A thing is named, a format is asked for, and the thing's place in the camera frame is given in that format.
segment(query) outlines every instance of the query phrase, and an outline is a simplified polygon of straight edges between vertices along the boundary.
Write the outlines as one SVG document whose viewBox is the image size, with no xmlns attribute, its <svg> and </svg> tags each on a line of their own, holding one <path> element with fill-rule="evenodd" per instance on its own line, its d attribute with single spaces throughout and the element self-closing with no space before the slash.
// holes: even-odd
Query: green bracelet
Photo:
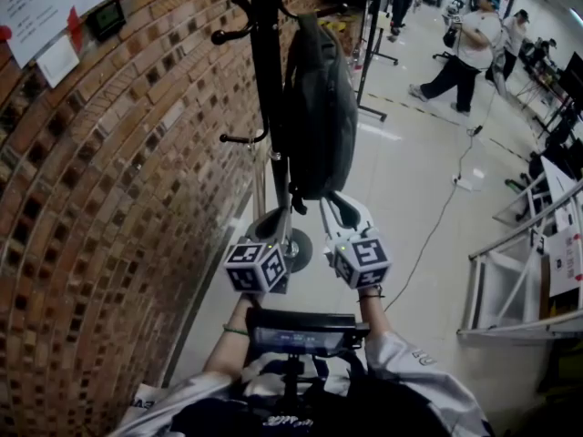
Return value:
<svg viewBox="0 0 583 437">
<path fill-rule="evenodd" d="M 239 333 L 240 335 L 245 335 L 245 337 L 249 337 L 249 333 L 245 330 L 233 329 L 229 327 L 227 324 L 222 324 L 222 329 L 224 331 L 229 331 L 231 333 Z"/>
</svg>

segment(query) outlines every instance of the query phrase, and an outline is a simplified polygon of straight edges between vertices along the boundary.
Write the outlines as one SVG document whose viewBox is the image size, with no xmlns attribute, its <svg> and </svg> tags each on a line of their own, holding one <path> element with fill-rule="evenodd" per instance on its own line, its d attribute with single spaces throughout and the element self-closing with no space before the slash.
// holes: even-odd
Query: wrist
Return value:
<svg viewBox="0 0 583 437">
<path fill-rule="evenodd" d="M 358 299 L 363 300 L 366 298 L 381 298 L 381 292 L 383 289 L 380 285 L 374 285 L 372 287 L 367 287 L 362 290 L 358 290 Z"/>
<path fill-rule="evenodd" d="M 264 295 L 252 295 L 243 293 L 239 297 L 239 301 L 233 310 L 233 316 L 242 316 L 245 318 L 247 310 L 253 307 L 260 307 Z"/>
</svg>

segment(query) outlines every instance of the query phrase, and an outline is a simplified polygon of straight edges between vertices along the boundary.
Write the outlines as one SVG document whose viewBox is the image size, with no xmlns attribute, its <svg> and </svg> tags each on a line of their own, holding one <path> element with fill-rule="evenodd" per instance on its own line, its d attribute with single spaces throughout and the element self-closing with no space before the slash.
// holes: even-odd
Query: black wristband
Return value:
<svg viewBox="0 0 583 437">
<path fill-rule="evenodd" d="M 366 300 L 367 298 L 384 298 L 384 296 L 382 294 L 378 294 L 378 295 L 362 295 L 358 301 L 356 302 L 361 302 L 362 300 Z"/>
<path fill-rule="evenodd" d="M 367 298 L 384 298 L 384 296 L 383 296 L 383 287 L 381 285 L 375 285 L 374 287 L 377 289 L 378 294 L 374 294 L 374 295 L 359 295 L 358 302 L 361 302 L 362 300 L 366 300 Z"/>
</svg>

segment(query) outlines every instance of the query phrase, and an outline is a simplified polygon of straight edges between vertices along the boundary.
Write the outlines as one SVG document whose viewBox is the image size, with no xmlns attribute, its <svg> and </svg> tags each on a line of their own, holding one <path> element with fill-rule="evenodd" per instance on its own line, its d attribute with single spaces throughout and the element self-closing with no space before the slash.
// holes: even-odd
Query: black pants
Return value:
<svg viewBox="0 0 583 437">
<path fill-rule="evenodd" d="M 504 79 L 508 79 L 514 70 L 514 65 L 517 63 L 517 57 L 512 55 L 507 50 L 504 51 L 506 56 L 506 62 L 504 63 L 504 68 L 502 69 L 502 74 Z M 489 81 L 494 81 L 494 73 L 492 73 L 492 67 L 489 67 L 486 71 L 486 79 Z"/>
<path fill-rule="evenodd" d="M 411 0 L 393 0 L 393 27 L 399 28 L 407 14 Z"/>
<path fill-rule="evenodd" d="M 431 83 L 421 85 L 421 92 L 427 98 L 434 98 L 457 86 L 457 109 L 469 112 L 478 73 L 477 69 L 452 56 Z"/>
</svg>

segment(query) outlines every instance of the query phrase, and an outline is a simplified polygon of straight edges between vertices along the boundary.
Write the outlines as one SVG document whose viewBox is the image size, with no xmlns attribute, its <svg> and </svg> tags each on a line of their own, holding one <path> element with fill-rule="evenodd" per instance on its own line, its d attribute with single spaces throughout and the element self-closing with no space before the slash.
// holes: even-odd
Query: white sneaker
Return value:
<svg viewBox="0 0 583 437">
<path fill-rule="evenodd" d="M 466 117 L 469 117 L 469 116 L 470 116 L 470 112 L 464 112 L 464 111 L 462 111 L 462 110 L 458 110 L 458 109 L 457 109 L 457 102 L 452 102 L 452 103 L 451 103 L 449 106 L 450 106 L 450 107 L 451 107 L 453 110 L 455 110 L 457 113 L 461 113 L 462 115 L 465 115 Z"/>
<path fill-rule="evenodd" d="M 429 100 L 427 97 L 423 95 L 423 92 L 421 92 L 421 87 L 416 86 L 415 84 L 409 85 L 408 92 L 410 96 L 417 97 L 419 100 L 422 100 L 423 102 L 427 102 L 427 100 Z"/>
</svg>

